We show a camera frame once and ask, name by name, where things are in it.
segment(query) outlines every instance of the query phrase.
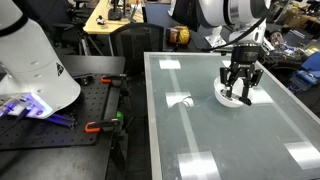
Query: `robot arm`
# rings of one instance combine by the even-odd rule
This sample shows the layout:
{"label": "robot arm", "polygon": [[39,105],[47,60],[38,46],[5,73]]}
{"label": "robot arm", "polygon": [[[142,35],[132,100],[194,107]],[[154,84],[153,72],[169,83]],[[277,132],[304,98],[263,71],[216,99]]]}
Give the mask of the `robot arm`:
{"label": "robot arm", "polygon": [[[266,29],[262,18],[268,12],[271,0],[198,0],[197,15],[200,24],[206,28],[234,24],[234,32],[229,41],[236,40],[232,51],[231,65],[220,69],[220,81],[226,90],[221,94],[232,101],[235,82],[243,80],[242,96],[238,99],[251,105],[248,99],[249,88],[257,86],[263,70],[255,70],[259,47],[264,41]],[[253,26],[256,28],[244,36]]]}
{"label": "robot arm", "polygon": [[0,81],[0,118],[31,104],[27,117],[46,119],[80,94],[41,27],[12,0],[0,1],[0,68],[7,73]]}

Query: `table surface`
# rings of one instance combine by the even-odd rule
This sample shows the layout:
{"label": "table surface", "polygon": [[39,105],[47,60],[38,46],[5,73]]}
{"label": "table surface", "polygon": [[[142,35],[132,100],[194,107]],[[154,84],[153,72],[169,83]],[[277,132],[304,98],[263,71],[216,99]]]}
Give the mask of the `table surface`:
{"label": "table surface", "polygon": [[[100,0],[99,4],[96,6],[89,19],[86,22],[86,25],[83,27],[83,30],[88,34],[110,34],[116,29],[130,23],[128,18],[122,18],[120,21],[109,21],[108,20],[108,11],[113,6],[108,3],[108,0]],[[101,15],[103,19],[106,20],[105,25],[98,25],[96,19]],[[137,10],[134,18],[137,22],[143,22],[142,11]]]}
{"label": "table surface", "polygon": [[[125,60],[122,57],[65,56],[61,62],[70,74],[122,73]],[[112,133],[102,133],[94,146],[2,151],[0,179],[105,179],[111,139]]]}
{"label": "table surface", "polygon": [[320,177],[320,120],[265,68],[253,105],[227,108],[213,82],[230,56],[145,53],[153,180]]}

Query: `office chair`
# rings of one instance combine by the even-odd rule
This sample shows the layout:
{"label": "office chair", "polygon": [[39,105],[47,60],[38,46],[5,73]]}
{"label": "office chair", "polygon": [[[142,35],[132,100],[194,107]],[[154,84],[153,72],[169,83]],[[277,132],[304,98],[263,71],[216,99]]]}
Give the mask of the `office chair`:
{"label": "office chair", "polygon": [[[71,45],[79,50],[80,55],[82,49],[85,51],[89,48],[88,35],[83,32],[85,19],[89,18],[89,15],[73,9],[68,0],[15,0],[14,2],[30,19],[40,24],[47,32],[48,38],[54,42],[54,46]],[[91,38],[89,40],[102,55],[93,40]]]}
{"label": "office chair", "polygon": [[126,58],[125,73],[130,76],[144,72],[144,52],[161,52],[163,33],[161,26],[132,23],[110,34],[113,55]]}

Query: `glass table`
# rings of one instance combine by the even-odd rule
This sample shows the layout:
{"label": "glass table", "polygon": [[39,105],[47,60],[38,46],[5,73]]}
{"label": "glass table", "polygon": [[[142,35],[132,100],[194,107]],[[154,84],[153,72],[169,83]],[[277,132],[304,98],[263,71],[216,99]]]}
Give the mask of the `glass table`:
{"label": "glass table", "polygon": [[145,53],[153,180],[320,178],[319,119],[259,63],[253,105],[221,105],[213,82],[228,63]]}

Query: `orange object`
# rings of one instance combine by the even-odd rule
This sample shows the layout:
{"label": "orange object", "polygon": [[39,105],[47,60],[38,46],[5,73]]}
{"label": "orange object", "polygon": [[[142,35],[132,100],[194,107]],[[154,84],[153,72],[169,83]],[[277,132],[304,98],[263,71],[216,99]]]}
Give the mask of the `orange object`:
{"label": "orange object", "polygon": [[94,124],[95,122],[88,122],[86,124],[86,127],[85,127],[85,131],[86,133],[98,133],[100,132],[101,128],[89,128],[88,126],[91,125],[91,124]]}
{"label": "orange object", "polygon": [[100,81],[101,81],[102,83],[107,83],[107,84],[112,83],[112,80],[111,80],[111,79],[108,79],[108,78],[105,77],[105,76],[101,76]]}

